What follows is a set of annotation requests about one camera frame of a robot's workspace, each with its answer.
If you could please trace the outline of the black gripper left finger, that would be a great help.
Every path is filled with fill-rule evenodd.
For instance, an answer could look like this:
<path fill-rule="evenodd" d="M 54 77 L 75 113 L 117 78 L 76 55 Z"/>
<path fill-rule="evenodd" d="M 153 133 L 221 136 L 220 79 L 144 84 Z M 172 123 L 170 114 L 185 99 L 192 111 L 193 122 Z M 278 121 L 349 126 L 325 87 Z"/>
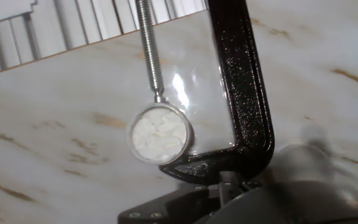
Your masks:
<path fill-rule="evenodd" d="M 236 196 L 236 173 L 219 173 L 213 185 L 185 184 L 182 188 L 121 212 L 118 224 L 205 223 Z"/>

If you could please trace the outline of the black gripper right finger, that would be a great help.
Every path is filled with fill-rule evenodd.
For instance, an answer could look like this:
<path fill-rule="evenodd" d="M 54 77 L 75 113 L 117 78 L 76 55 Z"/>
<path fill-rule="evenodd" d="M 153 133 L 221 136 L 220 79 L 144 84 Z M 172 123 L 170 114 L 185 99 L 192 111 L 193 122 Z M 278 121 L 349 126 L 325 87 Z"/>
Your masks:
<path fill-rule="evenodd" d="M 262 183 L 253 179 L 245 179 L 239 172 L 233 172 L 232 185 L 232 196 L 236 197 L 240 194 L 261 187 Z"/>

